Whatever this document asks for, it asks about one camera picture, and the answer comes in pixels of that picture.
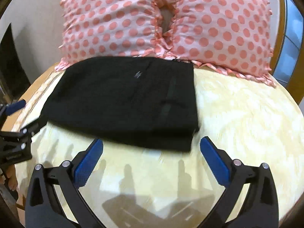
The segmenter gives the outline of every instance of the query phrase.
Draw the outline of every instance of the bolt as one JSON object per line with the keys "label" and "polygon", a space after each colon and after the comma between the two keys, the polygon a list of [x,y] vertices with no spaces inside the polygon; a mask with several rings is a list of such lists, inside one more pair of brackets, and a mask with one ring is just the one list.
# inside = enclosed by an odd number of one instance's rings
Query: bolt
{"label": "bolt", "polygon": [[62,163],[63,167],[68,167],[69,165],[70,165],[70,162],[68,160],[66,160]]}
{"label": "bolt", "polygon": [[233,163],[236,165],[236,166],[240,166],[242,164],[242,161],[240,161],[239,159],[235,159],[233,160]]}
{"label": "bolt", "polygon": [[140,76],[141,76],[141,72],[138,71],[134,77],[135,77],[135,78],[139,78]]}
{"label": "bolt", "polygon": [[269,165],[267,163],[262,163],[262,166],[264,169],[268,169],[269,168]]}
{"label": "bolt", "polygon": [[35,170],[40,170],[40,169],[41,169],[41,164],[35,166]]}

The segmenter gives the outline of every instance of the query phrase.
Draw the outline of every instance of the polka dot pillow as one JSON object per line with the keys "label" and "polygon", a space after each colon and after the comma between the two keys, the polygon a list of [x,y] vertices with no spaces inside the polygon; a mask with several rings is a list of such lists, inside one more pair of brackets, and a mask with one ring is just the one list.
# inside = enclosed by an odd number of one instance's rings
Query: polka dot pillow
{"label": "polka dot pillow", "polygon": [[164,55],[155,0],[61,0],[63,70],[86,58]]}
{"label": "polka dot pillow", "polygon": [[268,0],[177,0],[166,58],[274,86]]}

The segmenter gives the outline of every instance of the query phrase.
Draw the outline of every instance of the black cloth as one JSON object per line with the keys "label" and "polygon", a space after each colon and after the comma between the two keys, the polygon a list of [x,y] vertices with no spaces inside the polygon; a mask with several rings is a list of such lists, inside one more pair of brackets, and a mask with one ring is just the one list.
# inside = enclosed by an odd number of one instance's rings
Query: black cloth
{"label": "black cloth", "polygon": [[69,129],[188,152],[198,130],[193,66],[153,57],[94,57],[69,67],[41,115]]}

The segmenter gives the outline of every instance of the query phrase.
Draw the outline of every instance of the bedsheet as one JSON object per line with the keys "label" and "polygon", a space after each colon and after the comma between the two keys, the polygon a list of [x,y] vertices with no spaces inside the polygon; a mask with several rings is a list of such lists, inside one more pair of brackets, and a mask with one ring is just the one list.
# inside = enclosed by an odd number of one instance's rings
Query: bedsheet
{"label": "bedsheet", "polygon": [[[13,131],[36,119],[63,72],[52,73],[19,115]],[[189,154],[147,150],[104,142],[104,151],[80,193],[97,217],[111,227],[196,227],[221,196],[200,153],[199,141],[209,136],[232,159],[270,165],[282,221],[304,190],[304,118],[289,93],[277,88],[194,69],[200,130]],[[58,166],[85,150],[94,138],[48,123],[33,137],[33,159],[16,165],[26,196],[34,166]],[[229,220],[235,218],[248,186]],[[60,188],[58,197],[73,217]]]}

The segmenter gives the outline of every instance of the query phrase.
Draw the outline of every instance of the white wall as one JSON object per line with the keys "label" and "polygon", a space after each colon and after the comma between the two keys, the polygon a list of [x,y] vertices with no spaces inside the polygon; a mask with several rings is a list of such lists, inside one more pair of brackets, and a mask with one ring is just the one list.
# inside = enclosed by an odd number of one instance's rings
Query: white wall
{"label": "white wall", "polygon": [[280,22],[280,0],[269,0],[273,15],[270,18],[270,44],[274,47]]}
{"label": "white wall", "polygon": [[31,83],[61,59],[63,12],[59,2],[12,0],[0,19],[0,40],[12,23],[16,50]]}

